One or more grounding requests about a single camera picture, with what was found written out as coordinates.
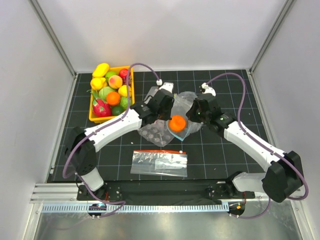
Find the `blue zipper clear bag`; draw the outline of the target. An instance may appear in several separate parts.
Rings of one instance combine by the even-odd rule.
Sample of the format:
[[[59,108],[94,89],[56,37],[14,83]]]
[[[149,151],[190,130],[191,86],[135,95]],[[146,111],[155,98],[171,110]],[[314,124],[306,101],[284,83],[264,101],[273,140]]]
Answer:
[[[191,91],[184,91],[179,94],[174,95],[174,103],[171,110],[171,117],[174,115],[180,115],[185,118],[186,120],[186,127],[184,130],[180,132],[175,132],[169,129],[168,123],[169,120],[166,122],[166,126],[169,132],[180,141],[184,141],[190,134],[198,132],[201,127],[202,123],[192,122],[188,120],[186,113],[191,109],[194,100],[196,99],[197,95]]]

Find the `small orange tangerine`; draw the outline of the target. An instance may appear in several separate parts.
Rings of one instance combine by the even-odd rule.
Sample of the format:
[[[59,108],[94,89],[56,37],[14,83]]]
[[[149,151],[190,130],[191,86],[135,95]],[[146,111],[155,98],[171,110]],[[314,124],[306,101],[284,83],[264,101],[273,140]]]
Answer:
[[[174,132],[181,132],[187,126],[187,121],[181,115],[172,116],[171,120],[168,121],[168,127]]]

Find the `bumpy green lime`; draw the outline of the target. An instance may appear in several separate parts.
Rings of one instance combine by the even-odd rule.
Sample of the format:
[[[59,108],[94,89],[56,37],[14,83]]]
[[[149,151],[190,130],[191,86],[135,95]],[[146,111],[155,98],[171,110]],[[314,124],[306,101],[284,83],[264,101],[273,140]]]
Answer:
[[[130,106],[132,104],[132,99],[128,99],[127,97],[125,96],[122,96],[120,98],[120,103],[119,105],[124,109],[126,110],[128,108],[128,106]]]

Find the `dark green avocado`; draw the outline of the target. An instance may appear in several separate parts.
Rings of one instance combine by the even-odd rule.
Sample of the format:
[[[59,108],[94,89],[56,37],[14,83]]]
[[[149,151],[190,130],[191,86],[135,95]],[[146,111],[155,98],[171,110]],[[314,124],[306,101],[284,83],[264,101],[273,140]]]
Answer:
[[[111,108],[111,113],[112,113],[112,116],[119,116],[120,114],[122,114],[124,112],[124,108],[120,105],[116,105],[116,106],[113,106]]]

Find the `large orange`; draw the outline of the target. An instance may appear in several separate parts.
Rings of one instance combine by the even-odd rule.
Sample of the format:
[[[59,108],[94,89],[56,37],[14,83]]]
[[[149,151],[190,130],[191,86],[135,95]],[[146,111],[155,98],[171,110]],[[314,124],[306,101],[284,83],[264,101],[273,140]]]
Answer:
[[[106,102],[110,106],[116,106],[120,103],[121,96],[117,92],[110,92],[106,97]]]

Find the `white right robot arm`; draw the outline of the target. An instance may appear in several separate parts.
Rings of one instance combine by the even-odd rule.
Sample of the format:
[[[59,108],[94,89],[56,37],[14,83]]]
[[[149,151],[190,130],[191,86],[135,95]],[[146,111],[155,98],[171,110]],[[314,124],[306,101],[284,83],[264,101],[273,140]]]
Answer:
[[[192,122],[204,123],[212,132],[242,149],[263,169],[262,173],[233,174],[231,182],[225,185],[230,198],[237,198],[243,192],[259,192],[281,203],[302,187],[300,156],[268,144],[232,114],[223,113],[213,96],[196,98],[186,116]]]

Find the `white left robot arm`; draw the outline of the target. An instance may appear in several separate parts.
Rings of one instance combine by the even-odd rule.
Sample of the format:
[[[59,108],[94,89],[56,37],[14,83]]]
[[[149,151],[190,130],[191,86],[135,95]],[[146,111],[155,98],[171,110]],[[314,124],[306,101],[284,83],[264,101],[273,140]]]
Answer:
[[[63,177],[69,178],[72,175],[67,174],[67,168],[71,164],[79,179],[89,188],[88,194],[94,200],[104,198],[106,188],[97,169],[96,153],[129,132],[137,131],[157,120],[169,120],[173,103],[173,91],[161,87],[154,95],[136,102],[127,111],[109,121],[86,129],[73,128],[64,152],[66,163]]]

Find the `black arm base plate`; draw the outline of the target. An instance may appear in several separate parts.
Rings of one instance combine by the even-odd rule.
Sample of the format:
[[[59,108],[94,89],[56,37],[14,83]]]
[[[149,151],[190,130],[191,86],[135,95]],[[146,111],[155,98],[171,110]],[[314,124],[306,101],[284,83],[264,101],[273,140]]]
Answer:
[[[214,205],[255,198],[253,191],[240,192],[224,179],[107,181],[94,195],[132,206]]]

